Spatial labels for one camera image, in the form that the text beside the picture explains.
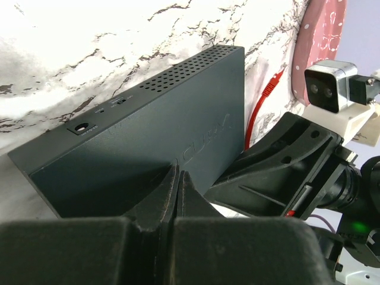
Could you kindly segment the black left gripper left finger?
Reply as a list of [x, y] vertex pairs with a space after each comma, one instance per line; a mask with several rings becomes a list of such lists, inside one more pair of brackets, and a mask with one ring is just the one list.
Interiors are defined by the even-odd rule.
[[1, 224], [2, 284], [163, 284], [179, 186], [171, 168], [119, 217]]

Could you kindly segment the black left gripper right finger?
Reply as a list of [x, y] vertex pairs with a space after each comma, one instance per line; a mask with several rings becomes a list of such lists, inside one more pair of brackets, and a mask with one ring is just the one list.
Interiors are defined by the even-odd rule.
[[181, 217], [169, 284], [329, 284], [314, 231], [295, 218]]

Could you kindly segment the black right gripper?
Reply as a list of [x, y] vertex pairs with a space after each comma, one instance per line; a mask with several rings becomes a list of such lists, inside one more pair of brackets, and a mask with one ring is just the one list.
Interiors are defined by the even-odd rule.
[[353, 258], [378, 267], [379, 157], [357, 169], [356, 154], [342, 143], [335, 132], [287, 112], [204, 196], [246, 216], [341, 213], [337, 239]]

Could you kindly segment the dark network switch box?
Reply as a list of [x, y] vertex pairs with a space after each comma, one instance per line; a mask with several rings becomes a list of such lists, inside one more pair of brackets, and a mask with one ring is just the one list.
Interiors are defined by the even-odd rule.
[[57, 216], [119, 216], [172, 166], [204, 194], [243, 151], [245, 50], [216, 45], [9, 152]]

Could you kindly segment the pink dotted plate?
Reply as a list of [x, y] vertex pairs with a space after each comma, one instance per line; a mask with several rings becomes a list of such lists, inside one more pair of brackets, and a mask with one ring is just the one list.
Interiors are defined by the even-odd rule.
[[346, 16], [346, 0], [311, 0], [306, 7], [294, 47], [291, 85], [295, 98], [309, 104], [304, 71], [325, 60], [334, 60]]

